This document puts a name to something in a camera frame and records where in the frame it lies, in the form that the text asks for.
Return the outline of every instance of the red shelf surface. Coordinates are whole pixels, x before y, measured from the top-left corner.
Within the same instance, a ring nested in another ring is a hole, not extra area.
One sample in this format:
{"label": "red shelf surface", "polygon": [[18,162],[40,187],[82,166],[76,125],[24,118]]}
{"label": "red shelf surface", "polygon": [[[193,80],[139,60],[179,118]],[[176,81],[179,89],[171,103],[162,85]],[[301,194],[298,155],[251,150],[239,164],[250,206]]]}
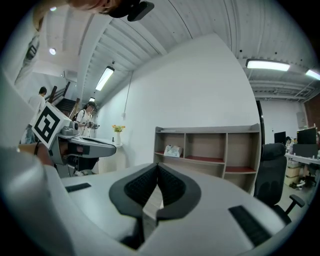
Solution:
{"label": "red shelf surface", "polygon": [[156,154],[159,154],[159,155],[163,155],[165,152],[164,151],[158,151],[158,152],[155,152]]}
{"label": "red shelf surface", "polygon": [[204,162],[215,162],[215,163],[223,163],[224,162],[224,160],[222,158],[203,157],[203,156],[195,156],[195,155],[188,155],[186,157],[186,159],[204,161]]}
{"label": "red shelf surface", "polygon": [[225,168],[226,173],[255,173],[256,171],[250,167],[231,167],[227,166]]}

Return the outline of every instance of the desk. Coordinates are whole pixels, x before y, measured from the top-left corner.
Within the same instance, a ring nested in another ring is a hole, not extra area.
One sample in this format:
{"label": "desk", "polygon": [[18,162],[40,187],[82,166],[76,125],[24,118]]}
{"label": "desk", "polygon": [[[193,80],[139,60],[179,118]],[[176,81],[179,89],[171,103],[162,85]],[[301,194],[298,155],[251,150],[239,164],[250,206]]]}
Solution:
{"label": "desk", "polygon": [[[316,164],[316,165],[320,165],[320,159],[315,159],[315,158],[308,158],[308,157],[303,157],[303,156],[299,156],[299,155],[293,155],[290,153],[286,153],[285,156],[288,159],[292,159],[294,161],[297,161],[299,163],[303,163],[306,165],[310,165],[310,164]],[[319,186],[319,181],[320,181],[320,171],[317,170],[315,172],[315,189],[312,193],[312,196],[309,200],[307,200],[307,204],[310,205],[310,203],[312,202],[312,200],[315,197],[315,192],[318,190],[318,186]]]}
{"label": "desk", "polygon": [[310,165],[310,164],[320,165],[320,159],[308,158],[308,157],[303,157],[299,155],[293,155],[290,153],[286,153],[285,156],[289,159],[292,159],[294,161],[297,161],[306,165]]}

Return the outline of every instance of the shelf compartment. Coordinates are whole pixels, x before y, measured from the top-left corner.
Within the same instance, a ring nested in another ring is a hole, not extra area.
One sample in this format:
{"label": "shelf compartment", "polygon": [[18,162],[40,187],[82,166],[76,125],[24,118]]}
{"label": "shelf compartment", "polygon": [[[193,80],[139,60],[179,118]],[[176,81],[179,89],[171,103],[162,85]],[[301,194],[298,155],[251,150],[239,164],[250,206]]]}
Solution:
{"label": "shelf compartment", "polygon": [[184,133],[156,133],[154,152],[164,152],[167,145],[178,146],[182,148],[182,156],[185,147]]}
{"label": "shelf compartment", "polygon": [[256,171],[250,167],[242,167],[242,166],[227,166],[225,168],[226,174],[255,174]]}
{"label": "shelf compartment", "polygon": [[201,156],[188,156],[187,158],[183,158],[183,154],[180,157],[171,157],[164,155],[164,151],[154,152],[154,154],[163,156],[165,158],[173,158],[180,159],[186,162],[196,163],[196,164],[204,164],[204,165],[224,165],[224,161],[221,158],[213,158],[213,157],[201,157]]}
{"label": "shelf compartment", "polygon": [[235,175],[234,173],[225,173],[224,179],[235,184],[244,191],[250,193],[255,180],[256,173],[248,173],[244,175]]}
{"label": "shelf compartment", "polygon": [[182,159],[183,157],[184,157],[184,154],[182,153],[181,155],[180,155],[180,157],[172,157],[172,156],[166,156],[166,155],[164,155],[164,151],[158,151],[158,152],[154,152],[155,154],[157,154],[157,155],[160,155],[160,156],[163,156],[163,157],[165,157],[165,158],[177,158],[177,159]]}
{"label": "shelf compartment", "polygon": [[257,170],[260,133],[229,133],[227,146],[228,167],[249,167]]}
{"label": "shelf compartment", "polygon": [[224,164],[225,133],[187,133],[184,158],[201,162]]}
{"label": "shelf compartment", "polygon": [[160,154],[155,154],[155,156],[155,163],[164,163],[171,165],[172,167],[183,168],[188,171],[199,172],[219,178],[222,177],[224,171],[224,166],[222,164],[208,165],[200,162],[190,162],[183,158],[166,157]]}

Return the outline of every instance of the white wall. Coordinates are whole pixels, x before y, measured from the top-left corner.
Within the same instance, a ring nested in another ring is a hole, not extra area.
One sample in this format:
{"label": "white wall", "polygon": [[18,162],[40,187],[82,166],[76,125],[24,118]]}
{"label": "white wall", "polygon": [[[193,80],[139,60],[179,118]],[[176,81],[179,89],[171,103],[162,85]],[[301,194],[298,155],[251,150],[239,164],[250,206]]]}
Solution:
{"label": "white wall", "polygon": [[136,70],[97,114],[97,138],[121,133],[126,166],[153,161],[155,127],[241,126],[259,123],[255,97],[235,56],[216,34],[179,45]]}
{"label": "white wall", "polygon": [[26,80],[21,83],[25,83],[19,90],[20,95],[22,95],[27,101],[31,96],[39,93],[39,90],[42,86],[46,88],[46,96],[51,94],[54,86],[57,86],[57,91],[66,87],[67,81],[62,77],[52,76],[48,74],[35,73],[26,77]]}
{"label": "white wall", "polygon": [[275,100],[261,100],[260,103],[266,144],[275,142],[274,133],[286,132],[286,136],[297,137],[297,113],[304,112],[301,103]]}

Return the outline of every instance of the staircase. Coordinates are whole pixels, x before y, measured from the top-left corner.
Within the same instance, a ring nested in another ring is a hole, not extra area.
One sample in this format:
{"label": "staircase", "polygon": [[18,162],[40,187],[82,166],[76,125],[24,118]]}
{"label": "staircase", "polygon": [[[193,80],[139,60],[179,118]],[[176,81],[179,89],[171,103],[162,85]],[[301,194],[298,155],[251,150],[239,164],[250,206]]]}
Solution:
{"label": "staircase", "polygon": [[64,98],[55,107],[68,117],[75,104],[76,101]]}

